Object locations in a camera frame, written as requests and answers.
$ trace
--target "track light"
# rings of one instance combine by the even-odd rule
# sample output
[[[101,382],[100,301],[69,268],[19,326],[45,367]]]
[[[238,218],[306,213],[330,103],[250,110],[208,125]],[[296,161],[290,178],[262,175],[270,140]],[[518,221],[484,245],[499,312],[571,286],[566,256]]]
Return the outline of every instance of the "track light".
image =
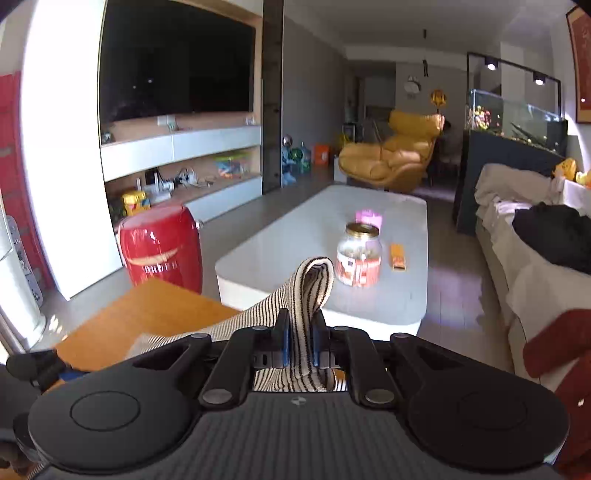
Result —
[[[542,75],[541,73],[534,73],[534,82],[536,85],[542,86],[546,83],[546,75]]]
[[[496,70],[497,68],[499,68],[499,62],[496,61],[495,59],[491,59],[489,57],[485,57],[484,58],[484,65],[486,65],[486,68],[489,70]]]

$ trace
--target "coffee table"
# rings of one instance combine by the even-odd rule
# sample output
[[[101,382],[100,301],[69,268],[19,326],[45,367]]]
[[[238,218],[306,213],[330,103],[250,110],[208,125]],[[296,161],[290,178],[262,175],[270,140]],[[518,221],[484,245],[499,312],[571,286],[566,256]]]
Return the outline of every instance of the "coffee table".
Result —
[[[222,303],[246,310],[281,287],[306,258],[334,261],[345,225],[362,209],[384,216],[379,282],[354,288],[335,279],[322,309],[326,323],[365,330],[376,340],[395,332],[416,335],[427,311],[427,204],[395,193],[332,185],[302,203],[216,263]],[[389,266],[391,243],[404,246],[406,271]]]

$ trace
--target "wooden tabletop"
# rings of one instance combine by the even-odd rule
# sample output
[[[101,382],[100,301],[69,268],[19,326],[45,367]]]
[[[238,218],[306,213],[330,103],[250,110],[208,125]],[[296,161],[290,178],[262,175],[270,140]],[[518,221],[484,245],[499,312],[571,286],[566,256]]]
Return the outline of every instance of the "wooden tabletop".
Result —
[[[82,370],[124,359],[142,333],[170,336],[221,322],[237,313],[221,303],[152,279],[123,295],[57,345],[60,358]],[[0,480],[20,479],[0,470]]]

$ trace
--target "striped towel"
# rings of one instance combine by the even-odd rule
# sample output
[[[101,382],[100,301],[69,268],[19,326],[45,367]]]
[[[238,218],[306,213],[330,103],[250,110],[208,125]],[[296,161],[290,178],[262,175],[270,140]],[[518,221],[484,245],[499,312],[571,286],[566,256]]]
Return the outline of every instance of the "striped towel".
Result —
[[[238,329],[265,325],[273,327],[282,308],[290,312],[290,364],[284,369],[260,370],[256,373],[253,390],[268,392],[326,392],[346,389],[344,380],[338,380],[332,370],[320,370],[312,365],[312,339],[310,320],[330,296],[335,278],[333,264],[327,257],[305,260],[283,284],[260,303],[234,317],[199,332],[212,336],[212,340],[228,340]],[[159,346],[174,342],[195,332],[172,337],[142,335],[129,351],[128,358]]]

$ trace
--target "white column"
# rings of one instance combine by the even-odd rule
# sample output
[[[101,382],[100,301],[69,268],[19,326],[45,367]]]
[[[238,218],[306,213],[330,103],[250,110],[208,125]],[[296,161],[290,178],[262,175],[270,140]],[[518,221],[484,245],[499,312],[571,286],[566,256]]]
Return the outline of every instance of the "white column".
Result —
[[[105,0],[38,0],[22,74],[31,209],[69,299],[121,267],[100,160],[98,69]]]

